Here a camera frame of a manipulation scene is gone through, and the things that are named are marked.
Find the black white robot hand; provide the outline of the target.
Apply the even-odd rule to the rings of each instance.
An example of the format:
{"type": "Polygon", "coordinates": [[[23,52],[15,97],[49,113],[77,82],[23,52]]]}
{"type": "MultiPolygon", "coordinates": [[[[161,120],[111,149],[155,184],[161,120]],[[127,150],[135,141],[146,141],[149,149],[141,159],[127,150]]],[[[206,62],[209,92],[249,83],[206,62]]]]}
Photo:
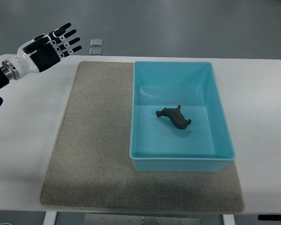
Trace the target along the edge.
{"type": "Polygon", "coordinates": [[[67,32],[70,27],[71,23],[67,23],[42,34],[20,46],[15,55],[3,60],[0,68],[8,80],[19,80],[30,73],[44,72],[81,50],[81,46],[74,46],[80,41],[79,37],[73,38],[76,30],[67,32]]]}

